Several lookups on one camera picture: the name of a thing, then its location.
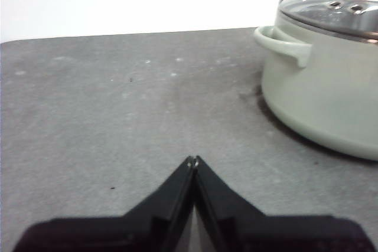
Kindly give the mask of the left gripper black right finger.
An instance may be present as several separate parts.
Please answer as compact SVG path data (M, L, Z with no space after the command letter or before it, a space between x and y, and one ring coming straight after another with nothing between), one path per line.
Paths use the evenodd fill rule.
M375 251L361 225L331 215L266 215L199 156L195 207L217 251Z

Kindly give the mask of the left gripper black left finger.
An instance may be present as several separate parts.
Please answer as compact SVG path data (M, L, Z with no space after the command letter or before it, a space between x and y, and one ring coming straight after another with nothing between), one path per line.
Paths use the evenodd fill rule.
M174 251L193 210L195 159L187 157L125 215L56 218L30 226L15 251Z

